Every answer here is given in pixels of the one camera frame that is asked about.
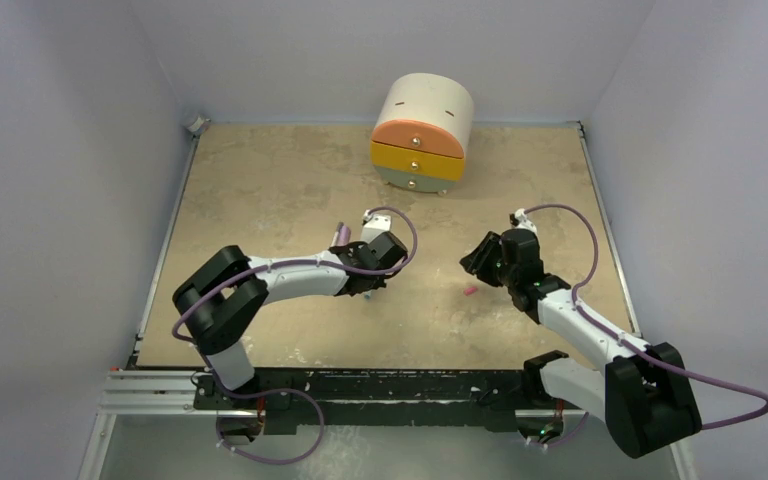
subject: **wooden table surface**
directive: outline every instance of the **wooden table surface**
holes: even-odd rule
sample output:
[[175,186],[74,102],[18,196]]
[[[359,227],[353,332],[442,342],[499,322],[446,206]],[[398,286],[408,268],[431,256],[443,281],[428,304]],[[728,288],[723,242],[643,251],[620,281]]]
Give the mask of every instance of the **wooden table surface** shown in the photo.
[[[201,359],[170,335],[174,290],[218,249],[239,245],[261,257],[309,255],[328,247],[338,221],[356,234],[367,208],[402,209],[419,231],[414,262],[370,300],[305,297],[264,307],[243,337],[255,366],[521,368],[560,349],[583,359],[536,325],[458,260],[493,230],[509,228],[519,207],[561,202],[604,225],[578,132],[573,128],[481,127],[472,132],[466,172],[448,195],[385,185],[369,161],[367,126],[214,125],[201,138],[169,242],[139,354],[141,366],[197,366]],[[585,227],[573,215],[541,211],[546,270],[575,283],[592,261]],[[406,244],[410,233],[394,218]],[[476,285],[467,297],[464,288]],[[629,315],[612,257],[602,255],[582,297],[625,330]]]

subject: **wall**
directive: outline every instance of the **wall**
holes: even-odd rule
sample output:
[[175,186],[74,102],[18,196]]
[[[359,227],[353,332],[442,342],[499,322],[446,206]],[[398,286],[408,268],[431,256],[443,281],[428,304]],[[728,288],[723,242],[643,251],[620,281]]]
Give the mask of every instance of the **wall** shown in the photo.
[[450,76],[476,119],[596,106],[654,0],[140,0],[178,95],[219,121],[372,121],[390,85]]
[[183,169],[124,0],[0,0],[0,478],[75,478]]
[[[646,336],[768,391],[768,2],[658,1],[588,141]],[[708,421],[760,406],[694,390]],[[768,479],[768,416],[692,444],[702,478]]]

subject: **floor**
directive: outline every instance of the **floor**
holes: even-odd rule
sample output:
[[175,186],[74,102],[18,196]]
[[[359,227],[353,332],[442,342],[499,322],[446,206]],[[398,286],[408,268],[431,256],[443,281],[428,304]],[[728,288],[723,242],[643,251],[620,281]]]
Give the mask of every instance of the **floor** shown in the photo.
[[[478,284],[458,260],[489,230],[508,228],[519,207],[561,202],[608,241],[578,131],[481,127],[470,138],[463,179],[446,196],[384,184],[369,161],[367,126],[214,125],[201,138],[169,242],[140,366],[197,366],[172,338],[172,292],[218,249],[261,257],[328,247],[338,221],[360,230],[367,208],[392,205],[419,231],[413,264],[386,290],[361,297],[306,297],[263,308],[243,337],[255,366],[521,368],[560,349],[586,362],[512,305],[504,289]],[[533,215],[547,271],[570,283],[592,261],[587,231],[563,211]],[[406,243],[407,228],[394,221]],[[602,255],[582,297],[625,330],[631,324],[611,255]],[[464,296],[464,288],[478,292]]]

